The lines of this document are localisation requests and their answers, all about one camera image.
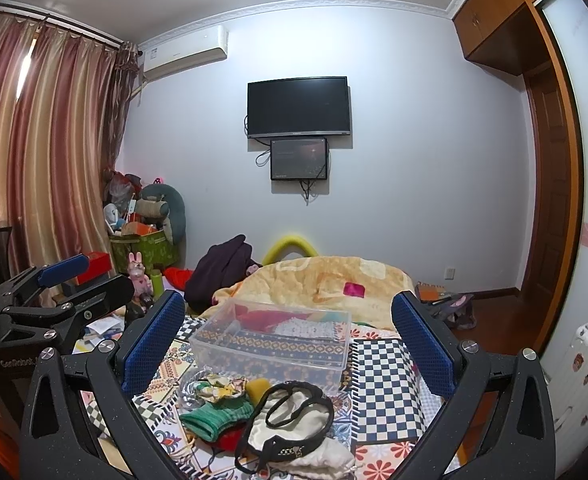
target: yellow tube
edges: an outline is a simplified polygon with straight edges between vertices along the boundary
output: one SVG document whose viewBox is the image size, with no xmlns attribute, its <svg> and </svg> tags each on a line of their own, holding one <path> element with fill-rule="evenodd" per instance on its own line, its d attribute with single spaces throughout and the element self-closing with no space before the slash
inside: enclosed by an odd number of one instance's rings
<svg viewBox="0 0 588 480">
<path fill-rule="evenodd" d="M 298 247 L 301 251 L 303 251 L 305 256 L 318 256 L 316 249 L 314 249 L 311 244 L 303 237 L 298 235 L 286 235 L 276 242 L 269 251 L 267 251 L 267 254 L 265 254 L 265 257 L 263 258 L 262 264 L 265 266 L 274 263 L 281 251 L 290 245 Z"/>
</svg>

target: bed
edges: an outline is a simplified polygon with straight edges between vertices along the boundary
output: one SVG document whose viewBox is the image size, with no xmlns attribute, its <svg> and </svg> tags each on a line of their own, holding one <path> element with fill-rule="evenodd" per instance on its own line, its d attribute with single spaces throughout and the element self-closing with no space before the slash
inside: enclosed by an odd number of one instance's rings
<svg viewBox="0 0 588 480">
<path fill-rule="evenodd" d="M 217 305 L 202 317 L 186 316 L 148 390 L 133 402 L 186 475 L 199 480 L 248 479 L 234 468 L 233 454 L 194 439 L 178 421 L 177 382 L 194 366 L 189 337 L 229 298 L 347 310 L 354 323 L 340 391 L 331 397 L 335 420 L 330 436 L 356 457 L 356 480 L 385 480 L 423 436 L 442 402 L 430 394 L 392 324 L 392 298 L 412 289 L 411 279 L 401 270 L 361 258 L 316 256 L 263 267 L 245 281 L 217 291 Z M 384 379 L 372 371 L 380 369 L 386 370 Z M 393 400 L 386 390 L 391 385 L 396 386 Z M 91 394 L 85 394 L 84 400 L 90 420 L 103 434 L 103 449 L 117 465 L 119 458 L 95 400 Z M 454 457 L 450 469 L 457 466 Z M 294 480 L 269 469 L 253 477 Z"/>
</svg>

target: bolt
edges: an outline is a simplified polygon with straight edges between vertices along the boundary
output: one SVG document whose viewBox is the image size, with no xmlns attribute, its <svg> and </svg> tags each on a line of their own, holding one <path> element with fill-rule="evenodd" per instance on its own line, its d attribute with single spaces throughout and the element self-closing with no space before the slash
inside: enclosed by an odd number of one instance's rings
<svg viewBox="0 0 588 480">
<path fill-rule="evenodd" d="M 478 343 L 476 341 L 472 341 L 471 339 L 465 339 L 460 346 L 465 352 L 470 354 L 475 354 L 478 351 Z"/>
<path fill-rule="evenodd" d="M 54 355 L 54 349 L 51 346 L 48 346 L 47 348 L 43 348 L 40 351 L 40 358 L 44 359 L 45 361 L 47 359 L 49 359 L 50 357 L 52 357 Z"/>
<path fill-rule="evenodd" d="M 523 348 L 523 357 L 529 361 L 536 359 L 536 352 L 531 348 Z"/>
<path fill-rule="evenodd" d="M 116 343 L 114 343 L 113 340 L 106 339 L 106 340 L 98 343 L 98 351 L 103 354 L 106 354 L 107 352 L 111 352 L 112 350 L 114 350 L 115 346 L 116 346 Z"/>
</svg>

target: transparent storage bin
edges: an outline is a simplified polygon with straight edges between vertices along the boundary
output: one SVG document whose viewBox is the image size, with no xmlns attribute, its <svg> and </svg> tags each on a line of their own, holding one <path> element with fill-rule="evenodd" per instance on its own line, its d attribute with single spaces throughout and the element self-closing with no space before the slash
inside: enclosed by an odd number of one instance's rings
<svg viewBox="0 0 588 480">
<path fill-rule="evenodd" d="M 199 367 L 334 393 L 347 365 L 351 314 L 229 298 L 190 338 Z"/>
</svg>

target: pink rabbit toy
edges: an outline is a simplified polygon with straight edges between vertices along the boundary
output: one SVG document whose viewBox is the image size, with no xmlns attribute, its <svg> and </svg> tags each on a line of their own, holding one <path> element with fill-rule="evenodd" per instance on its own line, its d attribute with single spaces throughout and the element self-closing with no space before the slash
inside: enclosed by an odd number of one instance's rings
<svg viewBox="0 0 588 480">
<path fill-rule="evenodd" d="M 134 300 L 139 301 L 141 294 L 149 294 L 153 296 L 152 280 L 145 274 L 145 266 L 143 265 L 143 256 L 141 253 L 130 253 L 130 262 L 128 263 L 128 274 L 130 280 L 134 284 Z"/>
</svg>

